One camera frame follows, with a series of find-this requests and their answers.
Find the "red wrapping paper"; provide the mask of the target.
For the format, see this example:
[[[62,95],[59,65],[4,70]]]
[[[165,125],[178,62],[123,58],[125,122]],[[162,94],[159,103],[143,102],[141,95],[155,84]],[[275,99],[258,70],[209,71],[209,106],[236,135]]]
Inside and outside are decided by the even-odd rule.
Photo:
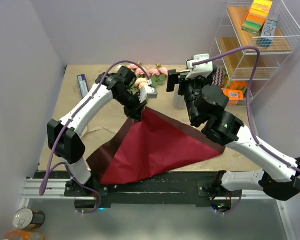
[[[213,159],[224,151],[194,127],[147,107],[140,122],[127,119],[86,162],[100,184],[123,185]]]

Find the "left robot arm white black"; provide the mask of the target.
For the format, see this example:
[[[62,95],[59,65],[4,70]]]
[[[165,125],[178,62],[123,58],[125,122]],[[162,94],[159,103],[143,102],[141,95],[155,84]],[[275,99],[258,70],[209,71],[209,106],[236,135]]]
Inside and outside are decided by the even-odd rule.
[[[72,177],[78,181],[75,189],[82,196],[89,196],[94,190],[94,184],[89,181],[92,175],[84,160],[86,147],[81,139],[82,134],[98,112],[112,100],[123,105],[128,118],[141,121],[147,99],[156,91],[152,82],[145,80],[141,82],[139,91],[133,94],[130,88],[136,81],[135,73],[125,66],[115,73],[106,71],[68,114],[47,124],[50,155],[63,160]]]

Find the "cream ribbon gold lettering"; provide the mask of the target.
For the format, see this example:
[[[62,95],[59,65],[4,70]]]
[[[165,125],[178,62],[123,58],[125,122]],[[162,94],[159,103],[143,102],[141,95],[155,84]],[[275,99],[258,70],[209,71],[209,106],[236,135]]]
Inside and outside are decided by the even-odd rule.
[[[106,126],[103,126],[103,125],[97,125],[95,127],[86,126],[80,137],[83,138],[88,133],[98,132],[98,131],[101,131],[101,130],[105,130],[105,131],[107,131],[109,133],[112,133],[112,134],[117,134],[120,129],[119,128],[113,128],[113,127],[106,127]]]

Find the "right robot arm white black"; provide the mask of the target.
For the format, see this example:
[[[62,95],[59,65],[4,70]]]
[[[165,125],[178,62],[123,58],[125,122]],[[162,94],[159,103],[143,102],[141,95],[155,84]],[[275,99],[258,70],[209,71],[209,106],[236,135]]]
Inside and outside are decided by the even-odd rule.
[[[300,193],[300,157],[292,158],[277,151],[259,138],[253,138],[250,128],[242,120],[225,110],[229,98],[213,85],[213,76],[187,79],[188,71],[169,70],[167,92],[179,86],[178,95],[184,97],[190,124],[198,128],[213,143],[232,149],[260,169],[257,171],[219,171],[213,183],[204,190],[223,197],[240,190],[262,191],[269,197],[287,201]]]

